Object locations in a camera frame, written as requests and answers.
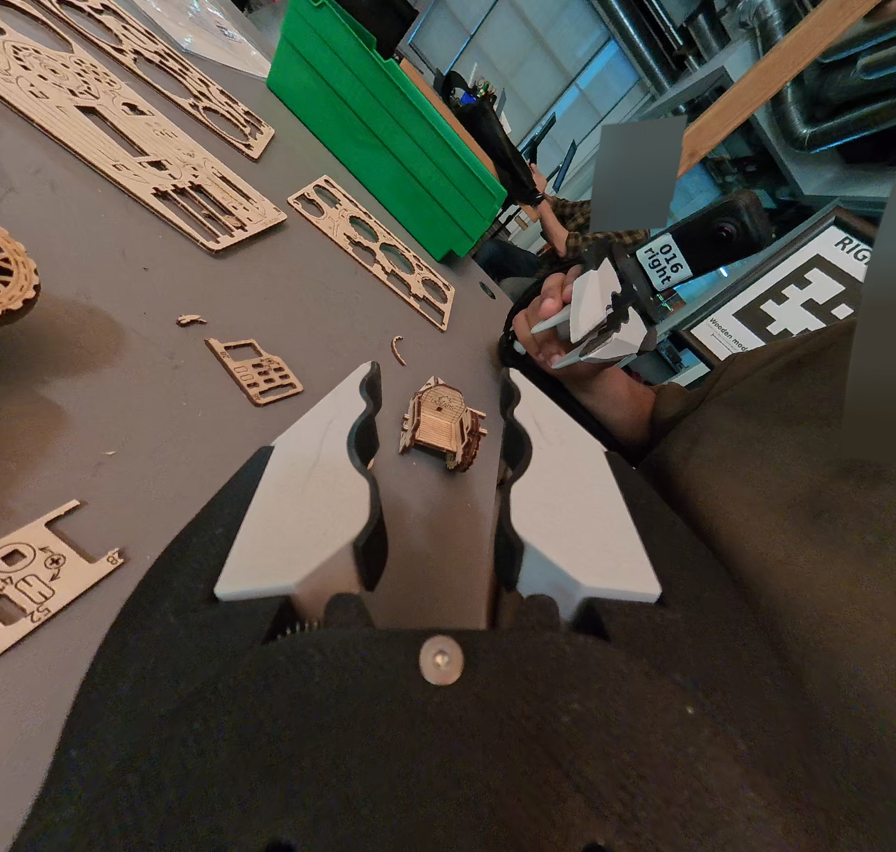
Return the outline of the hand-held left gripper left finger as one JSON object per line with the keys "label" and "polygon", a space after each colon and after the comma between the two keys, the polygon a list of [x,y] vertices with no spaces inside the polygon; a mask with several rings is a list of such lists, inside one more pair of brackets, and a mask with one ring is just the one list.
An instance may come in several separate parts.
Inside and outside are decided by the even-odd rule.
{"label": "hand-held left gripper left finger", "polygon": [[371,464],[382,371],[361,364],[282,433],[214,586],[224,602],[288,599],[306,622],[330,598],[374,591],[387,529]]}

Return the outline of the narrow wooden parts sheet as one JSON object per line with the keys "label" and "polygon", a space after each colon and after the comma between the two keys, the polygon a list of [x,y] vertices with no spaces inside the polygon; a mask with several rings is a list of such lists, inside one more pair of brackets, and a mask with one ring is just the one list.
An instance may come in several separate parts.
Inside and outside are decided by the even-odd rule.
{"label": "narrow wooden parts sheet", "polygon": [[432,326],[447,331],[454,303],[452,284],[329,176],[287,201]]}

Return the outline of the black bag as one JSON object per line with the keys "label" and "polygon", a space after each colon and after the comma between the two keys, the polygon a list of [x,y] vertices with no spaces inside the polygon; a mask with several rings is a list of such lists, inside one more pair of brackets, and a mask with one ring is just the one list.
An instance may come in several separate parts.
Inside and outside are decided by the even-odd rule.
{"label": "black bag", "polygon": [[508,199],[532,208],[543,200],[531,168],[512,144],[496,111],[497,94],[488,82],[470,86],[462,75],[436,72],[434,90],[493,162]]}

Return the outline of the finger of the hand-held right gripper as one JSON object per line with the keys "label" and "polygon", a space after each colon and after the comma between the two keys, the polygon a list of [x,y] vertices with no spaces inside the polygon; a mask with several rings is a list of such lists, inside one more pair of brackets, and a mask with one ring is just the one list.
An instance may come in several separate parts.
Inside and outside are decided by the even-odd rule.
{"label": "finger of the hand-held right gripper", "polygon": [[580,351],[580,362],[592,365],[613,365],[630,356],[652,350],[657,341],[656,323],[634,307],[624,316],[614,314],[606,327],[597,332]]}
{"label": "finger of the hand-held right gripper", "polygon": [[619,277],[613,265],[600,265],[578,276],[570,303],[570,341],[581,342],[606,320],[613,308],[613,297],[620,292]]}

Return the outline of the metal ventilation ducts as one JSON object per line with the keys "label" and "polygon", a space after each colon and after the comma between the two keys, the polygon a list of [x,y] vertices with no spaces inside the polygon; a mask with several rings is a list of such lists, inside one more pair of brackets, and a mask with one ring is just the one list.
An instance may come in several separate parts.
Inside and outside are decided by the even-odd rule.
{"label": "metal ventilation ducts", "polygon": [[[596,0],[654,101],[639,118],[724,93],[823,0]],[[894,128],[894,0],[883,0],[762,107],[786,146],[818,153]]]}

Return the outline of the person's brown sweater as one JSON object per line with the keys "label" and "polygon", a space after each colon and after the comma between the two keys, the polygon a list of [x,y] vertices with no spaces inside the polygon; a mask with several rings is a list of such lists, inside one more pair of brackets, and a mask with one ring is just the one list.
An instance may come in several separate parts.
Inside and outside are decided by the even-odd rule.
{"label": "person's brown sweater", "polygon": [[847,459],[857,318],[651,389],[640,469],[744,587],[796,672],[849,850],[894,850],[894,465]]}

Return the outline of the white printed marker sign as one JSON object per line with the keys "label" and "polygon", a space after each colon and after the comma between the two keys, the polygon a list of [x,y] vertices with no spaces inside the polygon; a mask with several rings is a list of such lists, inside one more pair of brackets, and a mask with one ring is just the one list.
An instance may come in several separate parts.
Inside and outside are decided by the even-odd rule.
{"label": "white printed marker sign", "polygon": [[671,381],[697,385],[733,354],[854,315],[875,236],[873,224],[835,200],[750,258],[743,271],[730,270],[730,282],[667,332],[685,360]]}

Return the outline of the person's right hand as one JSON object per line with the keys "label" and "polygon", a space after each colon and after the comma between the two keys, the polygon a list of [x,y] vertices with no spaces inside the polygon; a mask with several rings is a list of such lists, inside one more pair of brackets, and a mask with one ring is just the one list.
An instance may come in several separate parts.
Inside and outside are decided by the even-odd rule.
{"label": "person's right hand", "polygon": [[574,282],[581,272],[582,266],[575,266],[566,273],[558,272],[548,276],[537,297],[521,309],[511,322],[516,341],[535,365],[577,395],[597,391],[608,368],[577,363],[559,370],[554,369],[572,351],[572,343],[562,341],[555,328],[547,328],[538,333],[533,332],[533,329],[541,322],[557,316],[564,307],[571,304]]}

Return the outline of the wooden ceiling beam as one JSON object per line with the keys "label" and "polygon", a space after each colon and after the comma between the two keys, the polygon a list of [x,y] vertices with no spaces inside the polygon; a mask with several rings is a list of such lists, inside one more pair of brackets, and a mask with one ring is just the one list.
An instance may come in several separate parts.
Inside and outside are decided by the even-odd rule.
{"label": "wooden ceiling beam", "polygon": [[801,74],[883,0],[823,0],[685,130],[678,177]]}

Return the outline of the grey desk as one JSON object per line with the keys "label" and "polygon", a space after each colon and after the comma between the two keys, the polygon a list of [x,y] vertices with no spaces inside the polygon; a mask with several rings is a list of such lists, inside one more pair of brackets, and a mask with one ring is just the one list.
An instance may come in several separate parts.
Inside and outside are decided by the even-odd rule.
{"label": "grey desk", "polygon": [[[2,850],[28,816],[80,684],[120,609],[171,540],[261,446],[366,361],[383,372],[374,473],[389,540],[366,597],[378,627],[484,629],[502,421],[497,337],[510,301],[477,264],[435,263],[263,80],[190,60],[275,129],[253,162],[77,32],[253,189],[287,213],[277,228],[210,254],[2,107],[2,226],[39,267],[32,312],[2,329],[2,535],[73,499],[53,526],[123,566],[2,656]],[[287,198],[330,175],[455,289],[447,331],[414,312]],[[206,325],[180,328],[182,314]],[[402,335],[399,365],[390,342]],[[302,393],[255,407],[204,340],[256,340]],[[411,397],[436,376],[486,414],[465,472],[415,446],[399,454]]]}

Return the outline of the green plastic bin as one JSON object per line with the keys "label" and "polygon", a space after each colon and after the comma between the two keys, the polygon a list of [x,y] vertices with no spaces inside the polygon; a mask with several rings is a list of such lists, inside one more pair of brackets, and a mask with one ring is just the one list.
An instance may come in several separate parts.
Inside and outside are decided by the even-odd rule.
{"label": "green plastic bin", "polygon": [[498,179],[333,0],[287,0],[267,86],[435,260],[497,217]]}

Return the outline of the wide wooden parts sheet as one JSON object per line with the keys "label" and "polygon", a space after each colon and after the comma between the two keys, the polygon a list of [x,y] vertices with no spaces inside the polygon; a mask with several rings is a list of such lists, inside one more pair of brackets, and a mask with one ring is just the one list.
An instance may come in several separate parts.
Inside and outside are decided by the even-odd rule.
{"label": "wide wooden parts sheet", "polygon": [[1,2],[69,48],[45,46],[2,21],[1,99],[7,107],[210,253],[287,219],[35,8],[22,0]]}

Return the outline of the wooden motorcycle model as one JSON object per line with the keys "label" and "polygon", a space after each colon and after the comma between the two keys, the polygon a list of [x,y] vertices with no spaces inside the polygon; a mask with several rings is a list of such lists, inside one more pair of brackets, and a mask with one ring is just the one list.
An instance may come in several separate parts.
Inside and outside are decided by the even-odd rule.
{"label": "wooden motorcycle model", "polygon": [[21,320],[40,293],[37,265],[25,248],[1,228],[1,326]]}

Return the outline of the clear plastic wrap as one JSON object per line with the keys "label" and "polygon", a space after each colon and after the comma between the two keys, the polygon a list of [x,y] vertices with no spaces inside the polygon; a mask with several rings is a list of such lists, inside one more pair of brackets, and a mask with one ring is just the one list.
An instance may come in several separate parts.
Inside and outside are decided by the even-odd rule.
{"label": "clear plastic wrap", "polygon": [[132,0],[185,53],[265,80],[271,63],[212,0]]}

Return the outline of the notched flat wooden piece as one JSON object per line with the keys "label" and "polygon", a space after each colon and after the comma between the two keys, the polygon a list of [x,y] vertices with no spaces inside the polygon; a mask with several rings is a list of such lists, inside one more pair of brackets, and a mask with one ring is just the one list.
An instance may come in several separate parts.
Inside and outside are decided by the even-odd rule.
{"label": "notched flat wooden piece", "polygon": [[81,504],[71,500],[2,536],[1,596],[17,613],[2,624],[2,654],[125,562],[119,548],[90,560],[51,528]]}

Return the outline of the small wooden sidecar model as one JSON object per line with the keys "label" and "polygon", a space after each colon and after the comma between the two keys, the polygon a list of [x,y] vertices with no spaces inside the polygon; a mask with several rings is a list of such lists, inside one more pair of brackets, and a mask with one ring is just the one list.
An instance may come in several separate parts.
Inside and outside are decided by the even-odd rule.
{"label": "small wooden sidecar model", "polygon": [[486,414],[470,408],[461,391],[432,376],[411,397],[399,438],[399,454],[423,446],[444,454],[448,469],[467,471],[487,435]]}

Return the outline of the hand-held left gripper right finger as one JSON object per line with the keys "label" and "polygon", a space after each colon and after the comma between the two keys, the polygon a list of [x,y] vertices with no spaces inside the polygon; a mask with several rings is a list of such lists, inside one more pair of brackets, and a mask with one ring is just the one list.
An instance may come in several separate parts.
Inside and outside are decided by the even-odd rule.
{"label": "hand-held left gripper right finger", "polygon": [[551,598],[566,622],[587,600],[656,604],[661,585],[606,448],[516,368],[504,370],[500,410],[498,585]]}

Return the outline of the small rectangular wooden fret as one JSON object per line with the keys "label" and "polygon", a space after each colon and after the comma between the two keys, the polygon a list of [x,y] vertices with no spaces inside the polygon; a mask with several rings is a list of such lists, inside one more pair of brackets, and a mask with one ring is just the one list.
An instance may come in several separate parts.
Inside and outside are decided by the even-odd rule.
{"label": "small rectangular wooden fret", "polygon": [[207,348],[255,407],[263,407],[302,393],[303,385],[281,358],[265,351],[256,340],[204,340]]}

